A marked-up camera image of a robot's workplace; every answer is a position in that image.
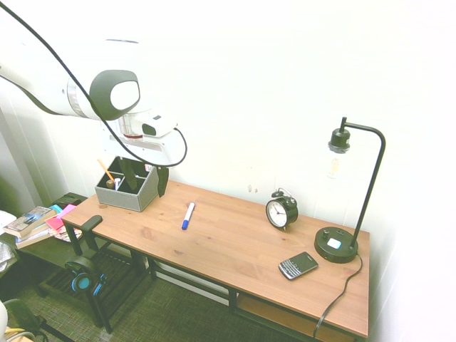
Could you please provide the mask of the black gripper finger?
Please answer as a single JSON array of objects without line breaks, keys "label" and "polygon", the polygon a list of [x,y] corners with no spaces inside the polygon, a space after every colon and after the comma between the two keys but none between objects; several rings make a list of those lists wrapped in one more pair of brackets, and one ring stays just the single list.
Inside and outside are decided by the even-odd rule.
[{"label": "black gripper finger", "polygon": [[165,194],[167,188],[167,182],[169,179],[169,169],[167,167],[157,167],[157,194],[162,197]]},{"label": "black gripper finger", "polygon": [[138,187],[138,182],[136,179],[136,175],[133,170],[132,160],[120,157],[118,160],[120,169],[125,176],[125,180],[127,181],[131,190],[136,190]]}]

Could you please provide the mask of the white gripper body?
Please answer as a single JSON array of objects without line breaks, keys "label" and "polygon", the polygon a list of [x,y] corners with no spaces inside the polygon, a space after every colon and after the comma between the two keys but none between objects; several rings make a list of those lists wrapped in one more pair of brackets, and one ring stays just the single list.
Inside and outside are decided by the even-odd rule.
[{"label": "white gripper body", "polygon": [[149,135],[138,139],[118,136],[128,150],[120,145],[107,128],[102,129],[101,135],[103,148],[111,155],[144,160],[144,163],[150,165],[175,166],[180,163],[180,133],[176,130],[160,138]]}]

